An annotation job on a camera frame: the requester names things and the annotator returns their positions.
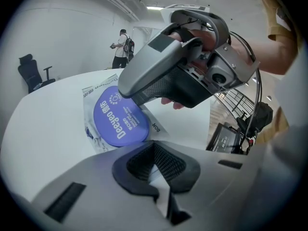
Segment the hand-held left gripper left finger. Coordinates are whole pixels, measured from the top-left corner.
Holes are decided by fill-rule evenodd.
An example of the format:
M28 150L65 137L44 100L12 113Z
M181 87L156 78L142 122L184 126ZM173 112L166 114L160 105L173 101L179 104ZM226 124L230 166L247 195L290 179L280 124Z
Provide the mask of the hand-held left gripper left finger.
M172 224L157 208L153 197L132 195L115 181L113 163L119 157L151 142L121 147L90 156L47 184L32 204L53 219L52 210L70 185L84 189L56 231L167 231Z

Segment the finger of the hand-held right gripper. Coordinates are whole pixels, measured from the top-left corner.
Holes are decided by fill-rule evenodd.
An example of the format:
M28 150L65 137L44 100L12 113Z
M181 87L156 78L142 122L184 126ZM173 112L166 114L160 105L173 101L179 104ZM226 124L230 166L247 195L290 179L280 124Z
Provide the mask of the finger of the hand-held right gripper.
M124 98L131 98L158 80L185 56L184 44L157 34L134 56L118 79L118 90Z

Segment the person's right hand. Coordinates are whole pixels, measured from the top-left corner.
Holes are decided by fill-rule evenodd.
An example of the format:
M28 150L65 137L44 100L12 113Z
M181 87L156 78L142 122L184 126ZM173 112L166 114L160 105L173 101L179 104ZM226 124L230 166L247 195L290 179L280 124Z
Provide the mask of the person's right hand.
M201 31L201 30L189 30L189 32L194 35L194 37L201 38L203 42L203 49L202 51L212 51L215 47L216 39L215 37L207 31ZM182 37L177 32L172 32L169 37L174 38L180 42L183 41ZM191 63L192 67L195 69L195 71L200 74L204 75L207 72L207 66L205 61L202 60L196 60ZM181 109L184 107L184 105L177 103L175 101L169 100L168 98L161 98L161 104L169 104L173 103L173 108L175 110Z

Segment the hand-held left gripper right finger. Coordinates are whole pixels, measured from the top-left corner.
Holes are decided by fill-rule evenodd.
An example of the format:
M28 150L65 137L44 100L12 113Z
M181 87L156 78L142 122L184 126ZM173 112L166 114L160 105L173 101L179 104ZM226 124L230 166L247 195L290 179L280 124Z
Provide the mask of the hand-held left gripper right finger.
M254 231L260 226L256 185L264 148L238 155L159 141L154 147L181 169L171 181L171 217L155 220L156 231Z

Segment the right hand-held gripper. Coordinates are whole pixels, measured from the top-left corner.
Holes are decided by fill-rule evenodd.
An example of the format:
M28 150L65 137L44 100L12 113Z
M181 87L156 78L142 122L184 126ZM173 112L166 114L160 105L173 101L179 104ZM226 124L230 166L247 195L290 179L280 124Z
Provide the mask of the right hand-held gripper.
M174 4L163 8L161 15L165 23L177 24L176 30L184 43L192 43L192 31L197 30L213 33L215 44L206 51L199 47L192 59L182 65L189 73L177 66L134 94L132 100L137 105L155 98L168 98L187 108L194 108L210 98L212 93L220 93L246 84L251 76L258 72L259 62L253 59L252 65L248 65L240 58L231 46L231 37L235 37L248 54L253 56L246 42L230 32L226 22L220 16L211 13L208 7Z

